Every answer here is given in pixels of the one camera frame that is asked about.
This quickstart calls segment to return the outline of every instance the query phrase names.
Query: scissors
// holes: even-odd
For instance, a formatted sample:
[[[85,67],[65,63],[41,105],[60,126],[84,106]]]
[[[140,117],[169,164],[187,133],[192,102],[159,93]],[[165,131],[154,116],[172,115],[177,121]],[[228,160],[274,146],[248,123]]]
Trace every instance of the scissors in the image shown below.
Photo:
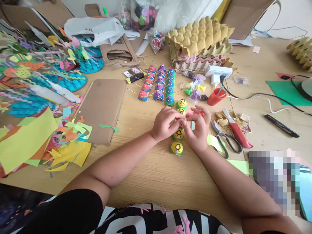
[[[221,139],[220,137],[225,137],[225,140],[227,141],[228,145],[230,146],[230,148],[235,152],[235,153],[241,153],[242,152],[242,147],[241,147],[241,144],[238,142],[238,140],[234,137],[234,136],[231,136],[231,135],[228,135],[228,134],[224,134],[221,132],[220,130],[220,127],[219,125],[217,124],[216,121],[214,121],[214,125],[211,123],[212,125],[212,128],[215,130],[215,132],[217,133],[217,139],[218,139],[218,142],[219,144],[221,145],[222,149],[224,150],[225,152],[225,159],[228,158],[228,151],[226,150],[225,146],[223,145],[223,143],[221,142]],[[229,141],[229,138],[233,139],[235,141],[235,143],[237,144],[237,147],[238,147],[238,151],[236,149],[234,149],[234,147],[232,146],[231,142]]]

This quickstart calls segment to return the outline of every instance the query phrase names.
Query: small red cup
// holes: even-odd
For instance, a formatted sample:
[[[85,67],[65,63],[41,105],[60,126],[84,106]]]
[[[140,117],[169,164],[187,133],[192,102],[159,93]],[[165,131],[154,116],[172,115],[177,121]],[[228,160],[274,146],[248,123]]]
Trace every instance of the small red cup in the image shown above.
[[[226,98],[227,93],[226,93],[226,92],[224,93],[225,90],[221,90],[221,91],[220,91],[219,95],[224,93],[221,97],[220,97],[220,96],[217,96],[217,94],[218,94],[219,91],[220,91],[220,88],[215,89],[215,90],[211,93],[211,95],[209,96],[209,98],[207,98],[207,101],[206,101],[206,102],[207,102],[208,105],[214,106],[215,104],[217,104],[218,102],[220,102],[221,100],[223,100],[223,99]]]

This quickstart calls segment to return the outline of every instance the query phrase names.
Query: red utility knife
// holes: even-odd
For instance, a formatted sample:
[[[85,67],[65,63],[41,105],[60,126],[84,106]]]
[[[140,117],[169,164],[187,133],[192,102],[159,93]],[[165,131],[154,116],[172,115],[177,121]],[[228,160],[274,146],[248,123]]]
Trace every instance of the red utility knife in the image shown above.
[[[246,136],[243,134],[243,132],[241,131],[240,127],[238,126],[237,123],[234,122],[234,119],[230,116],[230,114],[228,113],[228,111],[226,110],[226,108],[223,109],[223,112],[225,114],[225,116],[228,119],[228,123],[235,135],[235,137],[237,138],[237,140],[239,141],[239,143],[241,144],[242,147],[250,149],[253,147],[253,145],[251,145]]]

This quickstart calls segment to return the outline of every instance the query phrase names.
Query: child's arm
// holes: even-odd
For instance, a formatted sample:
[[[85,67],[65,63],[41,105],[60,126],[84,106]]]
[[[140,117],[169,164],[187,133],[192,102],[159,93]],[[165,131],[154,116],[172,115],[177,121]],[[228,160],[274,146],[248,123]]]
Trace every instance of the child's arm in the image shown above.
[[[170,126],[170,122],[174,119],[178,121]],[[99,158],[70,182],[60,194],[78,188],[93,190],[101,197],[104,209],[111,188],[123,181],[154,145],[178,130],[181,122],[180,113],[168,106],[164,107],[156,116],[151,131]]]
[[[191,110],[202,111],[204,116],[191,115],[187,119],[187,121],[195,121],[193,131],[183,121],[185,135],[225,200],[242,218],[243,232],[245,234],[259,234],[263,231],[301,233],[289,217],[283,216],[279,206],[260,186],[207,145],[210,111],[198,105]]]

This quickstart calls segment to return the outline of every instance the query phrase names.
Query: child's hand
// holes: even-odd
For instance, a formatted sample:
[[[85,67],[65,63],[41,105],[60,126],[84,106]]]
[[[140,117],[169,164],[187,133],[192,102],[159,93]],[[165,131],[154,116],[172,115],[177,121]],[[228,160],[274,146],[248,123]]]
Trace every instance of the child's hand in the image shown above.
[[[203,116],[191,115],[187,118],[187,121],[195,121],[195,130],[193,131],[186,121],[182,122],[188,142],[198,154],[208,147],[207,136],[211,120],[211,112],[208,110],[208,108],[199,105],[196,105],[196,108],[191,107],[191,110],[204,112]]]
[[[177,119],[177,121],[170,126],[170,122],[174,119]],[[180,113],[169,106],[165,106],[156,116],[150,133],[157,142],[160,142],[174,134],[179,129],[182,120],[183,117]]]

